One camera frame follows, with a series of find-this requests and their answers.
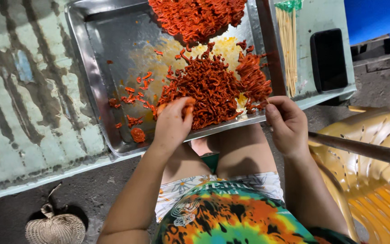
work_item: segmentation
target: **concrete floor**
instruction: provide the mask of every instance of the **concrete floor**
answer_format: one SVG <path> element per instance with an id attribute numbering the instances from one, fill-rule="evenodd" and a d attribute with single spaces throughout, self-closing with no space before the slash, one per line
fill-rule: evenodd
<path id="1" fill-rule="evenodd" d="M 389 67 L 390 61 L 381 62 L 368 67 L 374 70 Z M 390 105 L 390 70 L 367 73 L 365 66 L 355 69 L 358 92 L 350 99 L 356 106 L 381 107 Z M 310 131 L 317 131 L 336 121 L 347 118 L 354 113 L 344 106 L 314 106 L 306 109 Z M 281 180 L 284 180 L 284 162 L 281 154 L 274 147 L 269 130 L 263 127 L 264 133 L 271 146 Z M 117 194 L 132 175 L 140 157 L 104 166 L 73 177 L 64 179 L 62 187 L 53 194 L 57 208 L 66 205 L 81 208 L 88 217 L 87 234 L 83 243 L 95 243 L 106 214 L 114 202 Z M 25 224 L 30 217 L 40 211 L 50 190 L 59 182 L 52 182 L 16 195 L 0 198 L 0 244 L 24 244 Z M 363 240 L 367 233 L 362 226 L 358 226 L 359 235 Z M 149 228 L 154 234 L 155 224 Z"/>

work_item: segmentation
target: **black phone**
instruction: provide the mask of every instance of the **black phone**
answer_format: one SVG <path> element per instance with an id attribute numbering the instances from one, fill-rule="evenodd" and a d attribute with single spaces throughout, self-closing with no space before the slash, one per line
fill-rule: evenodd
<path id="1" fill-rule="evenodd" d="M 311 59 L 318 92 L 323 93 L 347 86 L 340 29 L 320 31 L 311 36 Z"/>

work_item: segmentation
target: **hand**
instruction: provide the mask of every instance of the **hand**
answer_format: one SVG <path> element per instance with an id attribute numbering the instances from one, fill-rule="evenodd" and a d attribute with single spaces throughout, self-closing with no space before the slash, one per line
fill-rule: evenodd
<path id="1" fill-rule="evenodd" d="M 309 153 L 308 121 L 305 113 L 286 96 L 268 98 L 266 119 L 273 129 L 275 146 L 286 158 Z"/>
<path id="2" fill-rule="evenodd" d="M 190 106 L 184 119 L 182 109 L 191 97 L 183 97 L 169 103 L 157 118 L 156 131 L 154 132 L 153 144 L 174 152 L 183 143 L 191 131 L 193 121 L 193 107 Z"/>

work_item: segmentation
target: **bamboo skewer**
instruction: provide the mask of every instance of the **bamboo skewer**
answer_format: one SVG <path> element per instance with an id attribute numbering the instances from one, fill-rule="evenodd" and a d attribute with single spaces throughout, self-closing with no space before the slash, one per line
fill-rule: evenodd
<path id="1" fill-rule="evenodd" d="M 296 49 L 296 12 L 288 13 L 276 7 L 276 18 L 279 25 L 279 37 L 283 49 L 286 73 L 287 95 L 294 97 L 297 82 L 297 49 Z"/>

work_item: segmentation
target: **stainless steel tray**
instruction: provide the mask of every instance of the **stainless steel tray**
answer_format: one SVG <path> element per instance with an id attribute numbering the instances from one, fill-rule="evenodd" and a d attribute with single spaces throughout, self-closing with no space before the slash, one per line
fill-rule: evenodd
<path id="1" fill-rule="evenodd" d="M 268 79 L 272 77 L 276 94 L 282 95 L 285 93 L 283 62 L 279 55 L 276 18 L 272 18 L 269 1 L 248 0 L 244 11 L 240 25 L 228 26 L 209 39 L 209 42 L 216 42 L 213 52 L 222 53 L 230 64 L 229 69 L 234 70 L 240 51 L 235 43 L 246 39 L 248 46 L 255 46 L 255 53 L 269 54 L 269 68 L 264 72 Z M 90 101 L 96 116 L 100 118 L 101 130 L 109 148 L 117 156 L 145 151 L 154 137 L 155 121 L 151 110 L 143 108 L 139 101 L 134 105 L 122 103 L 121 108 L 114 109 L 108 105 L 108 99 L 127 96 L 124 87 L 129 86 L 135 88 L 136 92 L 143 92 L 145 100 L 156 104 L 155 95 L 160 97 L 162 86 L 169 83 L 165 78 L 168 66 L 171 65 L 173 70 L 185 66 L 183 59 L 174 59 L 184 44 L 160 28 L 147 1 L 80 0 L 69 3 L 65 13 Z M 164 55 L 156 55 L 154 49 L 162 51 Z M 199 45 L 192 48 L 190 55 L 196 56 L 205 50 L 206 45 Z M 107 64 L 107 60 L 113 61 L 113 64 Z M 147 71 L 153 72 L 151 78 L 154 81 L 147 91 L 142 91 L 138 89 L 140 84 L 136 78 L 146 75 Z M 138 144 L 132 140 L 130 129 L 125 126 L 127 114 L 132 117 L 144 116 L 144 123 L 139 126 L 146 134 L 144 143 Z M 264 120 L 263 112 L 241 115 L 219 125 L 192 131 L 187 140 Z M 116 129 L 115 124 L 119 122 L 123 126 Z"/>

